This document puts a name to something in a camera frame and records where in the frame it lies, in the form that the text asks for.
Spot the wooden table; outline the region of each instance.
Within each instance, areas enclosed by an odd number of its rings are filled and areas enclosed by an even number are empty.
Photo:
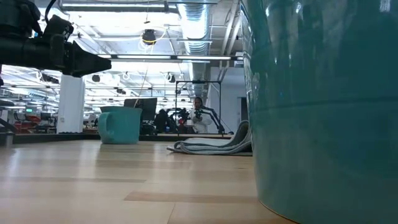
[[[170,142],[14,145],[0,151],[0,223],[290,223],[257,201],[251,157]]]

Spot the ceiling light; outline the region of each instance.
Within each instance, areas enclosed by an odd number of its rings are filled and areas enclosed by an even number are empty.
[[[98,55],[99,57],[101,57],[101,58],[111,58],[112,56],[110,56],[110,55]]]
[[[33,103],[33,104],[36,104],[36,105],[42,105],[43,104],[42,102],[37,102],[37,101],[32,101],[32,102],[29,102],[29,103]]]
[[[177,56],[180,60],[231,60],[231,57],[226,56],[191,56],[191,55],[184,55],[184,56]]]
[[[165,55],[118,55],[121,59],[171,59]]]
[[[65,3],[63,7],[164,7],[163,4]]]
[[[213,43],[212,40],[201,40],[201,39],[177,39],[177,42],[199,42],[199,43],[208,43],[211,44]]]
[[[4,106],[6,109],[25,109],[25,106]]]

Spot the person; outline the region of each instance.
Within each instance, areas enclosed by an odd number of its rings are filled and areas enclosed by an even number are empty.
[[[210,115],[205,113],[200,113],[199,117],[197,116],[203,106],[203,101],[200,97],[196,97],[193,103],[194,108],[190,113],[190,117],[193,122],[193,130],[198,134],[205,134],[208,132],[207,127],[212,124],[213,120],[211,120]]]
[[[154,125],[159,133],[166,132],[166,127],[169,125],[168,114],[164,109],[159,111],[159,114],[156,115]]]

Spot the computer monitor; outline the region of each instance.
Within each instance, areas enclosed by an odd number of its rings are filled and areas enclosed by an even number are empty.
[[[124,100],[124,106],[141,108],[141,120],[153,121],[156,115],[157,98],[145,98],[145,99],[126,99]]]
[[[51,113],[43,113],[43,112],[41,112],[41,113],[40,113],[40,119],[41,119],[42,121],[48,121],[48,120],[50,120],[50,119],[51,119]]]

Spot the metal frame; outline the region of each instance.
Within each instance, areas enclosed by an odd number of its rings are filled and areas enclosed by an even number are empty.
[[[138,55],[138,54],[98,54],[112,62],[224,62],[243,61],[242,56],[236,55]]]
[[[200,80],[194,80],[194,81],[176,81],[175,82],[175,108],[177,109],[177,98],[178,98],[178,84],[179,83],[192,83],[192,84],[214,84],[214,83],[218,83],[218,86],[220,87],[219,89],[219,94],[218,94],[218,103],[219,103],[219,107],[218,107],[218,116],[220,118],[220,125],[222,125],[221,123],[221,82],[220,81],[200,81]],[[174,117],[175,122],[177,122],[177,114],[175,114]],[[177,128],[177,136],[180,136],[180,130]]]

